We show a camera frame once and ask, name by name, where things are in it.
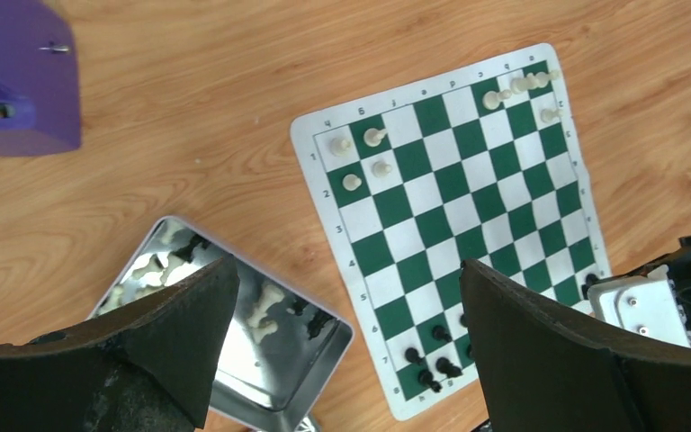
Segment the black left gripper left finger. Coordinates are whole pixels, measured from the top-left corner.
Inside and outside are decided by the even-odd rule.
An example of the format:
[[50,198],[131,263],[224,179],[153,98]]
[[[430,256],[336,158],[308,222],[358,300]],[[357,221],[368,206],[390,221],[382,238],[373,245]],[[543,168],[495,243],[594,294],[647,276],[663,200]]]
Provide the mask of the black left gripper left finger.
[[224,256],[97,318],[0,345],[0,431],[203,428],[238,288]]

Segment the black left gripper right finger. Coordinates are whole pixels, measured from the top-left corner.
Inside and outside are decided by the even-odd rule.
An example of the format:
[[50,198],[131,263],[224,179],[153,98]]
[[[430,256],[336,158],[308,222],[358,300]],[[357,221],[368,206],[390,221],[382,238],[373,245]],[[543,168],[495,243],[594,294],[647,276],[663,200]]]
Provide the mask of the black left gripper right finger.
[[462,263],[463,313],[497,431],[691,431],[691,348],[606,324]]

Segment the silver tin box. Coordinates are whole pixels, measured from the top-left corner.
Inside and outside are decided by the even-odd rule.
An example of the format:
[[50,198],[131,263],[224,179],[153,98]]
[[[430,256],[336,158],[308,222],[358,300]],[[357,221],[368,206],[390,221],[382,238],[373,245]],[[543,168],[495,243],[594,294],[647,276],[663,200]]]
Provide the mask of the silver tin box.
[[[304,289],[208,230],[175,215],[160,218],[91,315],[176,284],[226,255],[236,258],[238,297],[213,380],[210,409],[254,430],[296,431],[349,348],[354,329]],[[266,317],[277,322],[277,331],[257,345],[246,319],[265,281],[278,285],[285,298]]]

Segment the green white chess board mat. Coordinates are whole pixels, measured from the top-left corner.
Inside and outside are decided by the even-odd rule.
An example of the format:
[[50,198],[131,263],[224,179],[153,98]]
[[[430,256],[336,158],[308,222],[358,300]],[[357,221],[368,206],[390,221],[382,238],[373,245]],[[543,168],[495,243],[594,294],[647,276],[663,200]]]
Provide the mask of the green white chess board mat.
[[[380,146],[369,128],[387,130]],[[551,44],[302,115],[290,137],[395,419],[478,378],[464,260],[590,313],[581,287],[610,265]],[[462,376],[439,373],[441,356]]]

